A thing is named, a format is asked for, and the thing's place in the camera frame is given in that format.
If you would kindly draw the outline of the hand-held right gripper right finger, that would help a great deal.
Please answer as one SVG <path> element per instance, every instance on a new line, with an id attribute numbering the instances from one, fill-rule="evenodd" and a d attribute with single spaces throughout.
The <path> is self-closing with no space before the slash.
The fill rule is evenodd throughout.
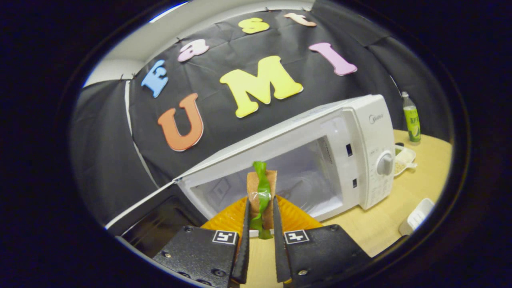
<path id="1" fill-rule="evenodd" d="M 274 198 L 277 282 L 284 288 L 324 288 L 370 263 L 371 257 L 338 224 L 284 231 Z"/>

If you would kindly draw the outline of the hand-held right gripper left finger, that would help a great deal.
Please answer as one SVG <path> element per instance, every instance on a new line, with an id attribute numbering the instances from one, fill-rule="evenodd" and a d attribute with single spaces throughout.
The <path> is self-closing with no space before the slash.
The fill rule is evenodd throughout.
<path id="1" fill-rule="evenodd" d="M 201 227 L 184 226 L 152 258 L 195 283 L 238 288 L 247 281 L 250 202 L 237 200 Z"/>

